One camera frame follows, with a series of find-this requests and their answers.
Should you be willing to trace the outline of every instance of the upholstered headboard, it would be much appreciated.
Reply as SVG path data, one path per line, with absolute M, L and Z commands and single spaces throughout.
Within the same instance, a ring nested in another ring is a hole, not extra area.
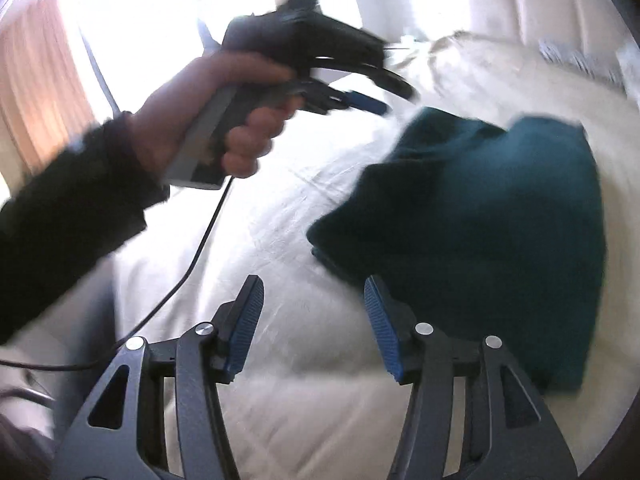
M 551 40 L 610 60 L 629 36 L 610 0 L 414 0 L 413 7 L 430 39 L 468 30 L 529 46 Z

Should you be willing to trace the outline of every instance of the human hand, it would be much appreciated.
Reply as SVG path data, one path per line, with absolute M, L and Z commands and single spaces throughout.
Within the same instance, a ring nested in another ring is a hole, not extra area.
M 292 69 L 259 54 L 216 52 L 194 59 L 128 116 L 131 143 L 140 164 L 160 177 L 177 154 L 191 121 L 219 88 L 241 83 L 277 84 L 294 76 Z M 301 97 L 292 97 L 277 108 L 251 112 L 243 126 L 226 134 L 224 170 L 239 178 L 254 174 L 257 159 L 271 151 L 271 139 L 302 104 Z

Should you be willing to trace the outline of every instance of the teal towel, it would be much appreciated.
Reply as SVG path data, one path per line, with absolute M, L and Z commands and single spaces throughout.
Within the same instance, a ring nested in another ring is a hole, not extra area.
M 500 336 L 540 389 L 580 387 L 606 253 L 582 127 L 525 117 L 505 131 L 425 108 L 307 238 L 359 288 L 380 274 L 419 321 Z

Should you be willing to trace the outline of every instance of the pink curtain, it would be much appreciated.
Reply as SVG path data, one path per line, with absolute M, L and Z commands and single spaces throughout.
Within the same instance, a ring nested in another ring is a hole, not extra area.
M 58 0 L 37 0 L 0 32 L 0 108 L 31 172 L 94 122 Z

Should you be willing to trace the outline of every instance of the white bedsheet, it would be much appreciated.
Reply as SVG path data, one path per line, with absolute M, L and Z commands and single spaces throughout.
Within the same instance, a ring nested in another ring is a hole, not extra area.
M 479 38 L 440 40 L 404 70 L 421 90 L 420 105 L 500 126 L 549 114 L 586 128 L 602 180 L 606 285 L 582 390 L 546 399 L 582 470 L 640 387 L 638 108 L 523 47 Z M 394 113 L 301 113 L 292 120 L 260 173 L 234 183 L 193 275 L 142 331 L 150 341 L 179 336 L 234 298 L 247 274 L 264 280 L 247 364 L 234 384 L 220 388 L 243 479 L 386 478 L 404 419 L 409 388 L 384 371 L 360 292 L 313 258 L 305 231 L 348 195 L 364 166 L 388 152 L 415 105 L 359 76 L 340 85 L 384 96 Z M 219 195 L 180 191 L 149 210 L 148 230 L 117 254 L 121 333 L 181 277 Z M 454 418 L 459 433 L 460 405 Z M 175 464 L 175 428 L 168 434 Z M 447 462 L 455 470 L 455 458 Z

